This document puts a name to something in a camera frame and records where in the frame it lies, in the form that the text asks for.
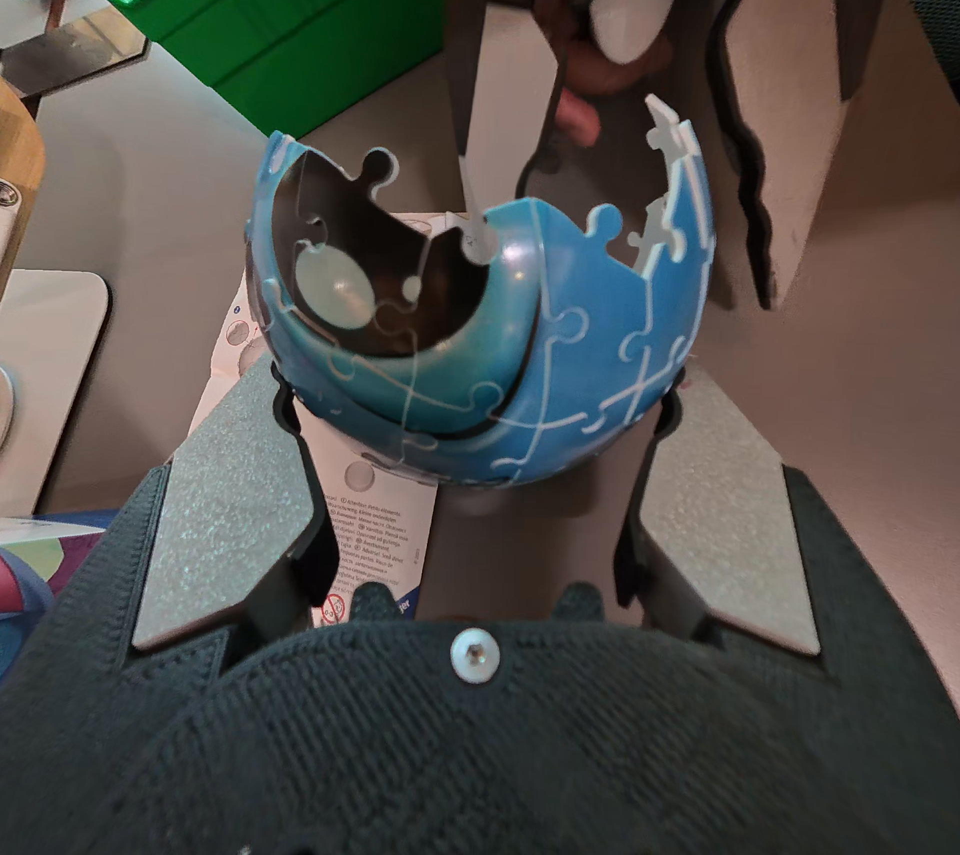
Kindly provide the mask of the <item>white instruction leaflet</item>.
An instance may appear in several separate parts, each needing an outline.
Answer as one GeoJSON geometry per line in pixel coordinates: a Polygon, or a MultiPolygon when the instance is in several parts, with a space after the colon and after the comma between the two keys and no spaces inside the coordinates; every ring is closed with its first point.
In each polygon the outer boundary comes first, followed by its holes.
{"type": "MultiPolygon", "coordinates": [[[[246,276],[226,313],[210,358],[210,377],[189,432],[210,415],[266,350],[249,306],[246,276]]],[[[322,604],[312,609],[316,628],[349,619],[358,586],[386,585],[400,615],[411,619],[422,584],[437,486],[374,465],[373,454],[355,440],[294,402],[306,443],[331,516],[340,562],[322,604]]]]}

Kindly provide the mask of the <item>wooden board with round sticker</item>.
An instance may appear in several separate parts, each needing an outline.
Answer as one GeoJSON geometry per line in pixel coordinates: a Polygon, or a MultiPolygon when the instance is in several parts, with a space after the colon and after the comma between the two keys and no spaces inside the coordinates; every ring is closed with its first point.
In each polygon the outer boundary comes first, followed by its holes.
{"type": "Polygon", "coordinates": [[[45,172],[40,129],[26,105],[1,80],[1,293],[4,294],[45,172]]]}

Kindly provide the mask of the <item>dark metal plate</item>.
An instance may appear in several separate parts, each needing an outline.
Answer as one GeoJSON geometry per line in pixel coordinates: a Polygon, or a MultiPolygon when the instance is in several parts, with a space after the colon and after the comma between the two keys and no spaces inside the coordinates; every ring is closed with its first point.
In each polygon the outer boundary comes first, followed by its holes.
{"type": "Polygon", "coordinates": [[[123,14],[102,8],[2,51],[2,78],[25,100],[102,76],[149,52],[149,39],[123,14]]]}

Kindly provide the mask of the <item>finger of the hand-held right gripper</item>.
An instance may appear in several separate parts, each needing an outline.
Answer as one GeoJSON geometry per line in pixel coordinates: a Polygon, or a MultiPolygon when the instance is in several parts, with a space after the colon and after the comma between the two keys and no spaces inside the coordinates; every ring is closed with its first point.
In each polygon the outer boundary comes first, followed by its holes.
{"type": "Polygon", "coordinates": [[[559,62],[529,9],[489,3],[483,22],[465,148],[459,164],[466,212],[514,200],[544,135],[559,62]]]}
{"type": "Polygon", "coordinates": [[[776,310],[798,272],[846,117],[833,0],[724,0],[708,80],[755,296],[776,310]]]}

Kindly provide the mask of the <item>printed puzzle box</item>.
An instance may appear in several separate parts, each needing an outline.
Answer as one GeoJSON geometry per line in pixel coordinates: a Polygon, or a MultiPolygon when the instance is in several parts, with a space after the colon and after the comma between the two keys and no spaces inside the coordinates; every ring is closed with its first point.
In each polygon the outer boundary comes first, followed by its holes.
{"type": "Polygon", "coordinates": [[[1,675],[111,525],[117,509],[1,519],[1,675]]]}

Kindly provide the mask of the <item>person's right hand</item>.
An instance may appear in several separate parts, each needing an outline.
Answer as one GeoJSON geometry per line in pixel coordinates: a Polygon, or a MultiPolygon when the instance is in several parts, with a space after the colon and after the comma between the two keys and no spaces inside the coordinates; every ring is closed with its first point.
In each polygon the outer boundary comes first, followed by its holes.
{"type": "Polygon", "coordinates": [[[575,145],[592,147],[601,132],[592,99],[624,92],[665,69],[672,56],[670,41],[661,30],[641,56],[620,65],[606,57],[589,37],[570,0],[534,0],[533,11],[554,52],[566,57],[556,128],[575,145]]]}

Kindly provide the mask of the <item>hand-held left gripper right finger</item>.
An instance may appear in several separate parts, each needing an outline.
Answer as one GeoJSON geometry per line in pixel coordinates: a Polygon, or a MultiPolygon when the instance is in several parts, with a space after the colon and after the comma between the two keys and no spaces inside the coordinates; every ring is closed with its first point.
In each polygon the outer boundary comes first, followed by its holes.
{"type": "Polygon", "coordinates": [[[690,639],[718,623],[821,652],[785,465],[693,359],[661,402],[615,572],[652,628],[690,639]]]}

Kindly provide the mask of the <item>blue puzzle ball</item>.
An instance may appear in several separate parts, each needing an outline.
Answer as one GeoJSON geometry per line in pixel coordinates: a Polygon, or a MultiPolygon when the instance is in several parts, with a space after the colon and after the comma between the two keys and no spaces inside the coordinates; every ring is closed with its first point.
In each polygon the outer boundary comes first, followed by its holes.
{"type": "Polygon", "coordinates": [[[446,484],[518,486],[616,440],[671,388],[700,326],[712,200],[691,122],[645,97],[668,189],[632,266],[608,245],[618,208],[582,230],[523,197],[486,214],[496,250],[460,221],[430,236],[378,205],[399,173],[381,147],[350,177],[279,131],[246,224],[250,308],[279,374],[376,464],[446,484]]]}

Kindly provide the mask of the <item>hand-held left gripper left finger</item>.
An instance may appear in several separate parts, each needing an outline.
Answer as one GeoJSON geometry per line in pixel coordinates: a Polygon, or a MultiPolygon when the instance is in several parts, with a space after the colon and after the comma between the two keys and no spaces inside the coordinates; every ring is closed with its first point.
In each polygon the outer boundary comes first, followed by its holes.
{"type": "Polygon", "coordinates": [[[291,386],[262,356],[175,451],[131,644],[312,627],[338,543],[291,386]]]}

